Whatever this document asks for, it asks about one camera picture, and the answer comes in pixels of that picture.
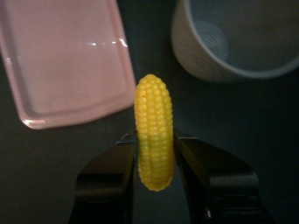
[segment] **pink plastic container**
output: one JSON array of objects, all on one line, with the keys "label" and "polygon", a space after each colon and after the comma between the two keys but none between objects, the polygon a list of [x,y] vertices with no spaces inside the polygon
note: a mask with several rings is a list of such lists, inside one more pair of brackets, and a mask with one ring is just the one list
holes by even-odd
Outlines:
[{"label": "pink plastic container", "polygon": [[115,0],[3,0],[0,45],[23,123],[45,129],[132,106],[135,76]]}]

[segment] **yellow corn cob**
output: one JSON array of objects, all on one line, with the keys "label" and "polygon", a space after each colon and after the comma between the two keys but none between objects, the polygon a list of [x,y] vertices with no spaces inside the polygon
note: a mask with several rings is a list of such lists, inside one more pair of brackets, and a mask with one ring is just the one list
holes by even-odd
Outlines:
[{"label": "yellow corn cob", "polygon": [[152,74],[136,86],[135,125],[139,176],[145,187],[157,192],[174,178],[174,113],[165,85]]}]

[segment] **dark green surface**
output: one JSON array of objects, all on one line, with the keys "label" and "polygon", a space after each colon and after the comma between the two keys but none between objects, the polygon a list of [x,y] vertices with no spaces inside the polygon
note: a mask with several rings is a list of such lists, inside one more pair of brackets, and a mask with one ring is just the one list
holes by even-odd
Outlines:
[{"label": "dark green surface", "polygon": [[[242,84],[196,80],[172,53],[175,1],[117,2],[136,80],[148,73],[163,78],[176,128],[252,166],[276,222],[299,223],[299,71]],[[80,126],[28,129],[19,121],[3,66],[0,71],[0,223],[67,223],[76,175],[135,128],[132,109]],[[188,223],[180,190],[178,178],[160,194],[148,193],[136,181],[135,223]]]}]

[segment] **white bowl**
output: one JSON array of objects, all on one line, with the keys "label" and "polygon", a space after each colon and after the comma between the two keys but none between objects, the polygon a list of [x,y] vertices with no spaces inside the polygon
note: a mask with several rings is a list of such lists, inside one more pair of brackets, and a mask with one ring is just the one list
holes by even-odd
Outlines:
[{"label": "white bowl", "polygon": [[298,1],[179,0],[172,49],[206,81],[268,79],[299,65]]}]

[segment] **corn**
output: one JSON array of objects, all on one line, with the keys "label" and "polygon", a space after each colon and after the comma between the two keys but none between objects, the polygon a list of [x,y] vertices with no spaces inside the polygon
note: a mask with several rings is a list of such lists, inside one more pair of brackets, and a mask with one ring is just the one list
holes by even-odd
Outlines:
[{"label": "corn", "polygon": [[139,176],[144,186],[159,192],[174,178],[174,113],[165,85],[152,74],[136,86],[135,125]]}]

